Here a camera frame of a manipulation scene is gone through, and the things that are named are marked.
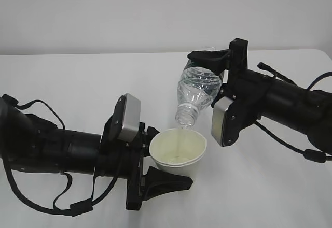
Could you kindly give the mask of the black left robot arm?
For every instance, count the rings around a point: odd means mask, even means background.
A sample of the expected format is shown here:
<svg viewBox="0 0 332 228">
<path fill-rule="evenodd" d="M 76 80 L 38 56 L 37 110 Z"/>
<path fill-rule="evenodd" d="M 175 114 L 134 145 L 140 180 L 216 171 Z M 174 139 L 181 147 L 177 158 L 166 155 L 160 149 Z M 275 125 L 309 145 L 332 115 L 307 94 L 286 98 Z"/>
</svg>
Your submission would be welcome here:
<svg viewBox="0 0 332 228">
<path fill-rule="evenodd" d="M 118 178 L 127 181 L 126 209 L 139 210 L 142 202 L 156 196 L 190 189 L 186 176 L 150 167 L 143 171 L 152 139 L 158 134 L 140 121 L 141 102 L 131 94 L 122 95 L 101 135 L 67 130 L 51 121 L 24 111 L 32 102 L 20 105 L 5 94 L 1 97 L 1 159 L 15 196 L 27 206 L 50 215 L 78 216 L 90 212 L 107 197 Z M 72 173 L 108 176 L 111 182 L 99 196 L 91 196 L 68 209 L 42 207 L 19 190 L 13 171 L 61 174 L 72 185 Z"/>
</svg>

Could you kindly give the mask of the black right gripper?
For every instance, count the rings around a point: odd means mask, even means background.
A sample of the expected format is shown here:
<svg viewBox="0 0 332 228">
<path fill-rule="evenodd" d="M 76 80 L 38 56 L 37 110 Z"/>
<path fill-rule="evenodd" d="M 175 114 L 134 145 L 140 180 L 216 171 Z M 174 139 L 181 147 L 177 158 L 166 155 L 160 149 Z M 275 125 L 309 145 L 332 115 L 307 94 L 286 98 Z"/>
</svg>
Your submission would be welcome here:
<svg viewBox="0 0 332 228">
<path fill-rule="evenodd" d="M 247 48 L 247 40 L 236 38 L 231 41 L 229 49 L 192 51 L 187 55 L 187 68 L 205 68 L 217 76 L 228 70 L 225 98 L 231 100 L 231 104 L 224 115 L 223 140 L 238 139 L 240 131 L 254 124 L 259 117 L 255 93 L 259 77 L 248 69 Z"/>
</svg>

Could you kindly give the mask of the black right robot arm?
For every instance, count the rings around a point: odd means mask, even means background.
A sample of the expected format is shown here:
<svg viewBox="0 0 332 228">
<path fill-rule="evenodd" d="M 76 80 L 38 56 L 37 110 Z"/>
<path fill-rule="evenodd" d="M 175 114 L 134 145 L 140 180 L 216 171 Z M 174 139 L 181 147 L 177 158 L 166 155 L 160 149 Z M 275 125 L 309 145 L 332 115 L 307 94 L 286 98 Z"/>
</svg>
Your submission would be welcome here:
<svg viewBox="0 0 332 228">
<path fill-rule="evenodd" d="M 234 39 L 221 51 L 193 51 L 187 67 L 202 67 L 228 79 L 213 98 L 212 136 L 223 147 L 262 117 L 305 134 L 312 149 L 302 155 L 312 161 L 331 160 L 331 94 L 301 88 L 265 63 L 260 72 L 247 66 L 248 41 Z"/>
</svg>

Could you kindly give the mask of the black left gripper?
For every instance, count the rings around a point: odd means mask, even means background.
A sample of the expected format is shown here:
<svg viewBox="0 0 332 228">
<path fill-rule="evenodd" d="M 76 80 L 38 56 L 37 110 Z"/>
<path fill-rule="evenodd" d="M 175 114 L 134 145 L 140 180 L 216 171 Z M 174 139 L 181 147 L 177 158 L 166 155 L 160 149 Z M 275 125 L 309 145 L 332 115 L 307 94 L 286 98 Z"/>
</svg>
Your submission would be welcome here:
<svg viewBox="0 0 332 228">
<path fill-rule="evenodd" d="M 139 124 L 139 131 L 132 142 L 119 139 L 110 141 L 110 125 L 104 127 L 98 156 L 98 174 L 126 180 L 126 210 L 139 210 L 142 202 L 177 191 L 189 190 L 193 180 L 187 176 L 170 174 L 152 166 L 143 175 L 144 157 L 150 156 L 149 146 L 159 134 L 154 127 Z"/>
</svg>

